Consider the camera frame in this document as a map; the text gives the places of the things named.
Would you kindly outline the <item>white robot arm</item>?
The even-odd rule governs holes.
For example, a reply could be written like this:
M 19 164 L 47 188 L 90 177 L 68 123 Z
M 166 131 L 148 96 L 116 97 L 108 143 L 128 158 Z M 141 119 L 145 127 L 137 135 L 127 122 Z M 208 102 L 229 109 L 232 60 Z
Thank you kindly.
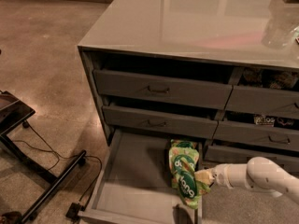
M 246 164 L 224 163 L 196 171 L 196 181 L 215 183 L 228 189 L 242 188 L 273 197 L 287 196 L 299 203 L 299 179 L 264 157 L 254 157 Z

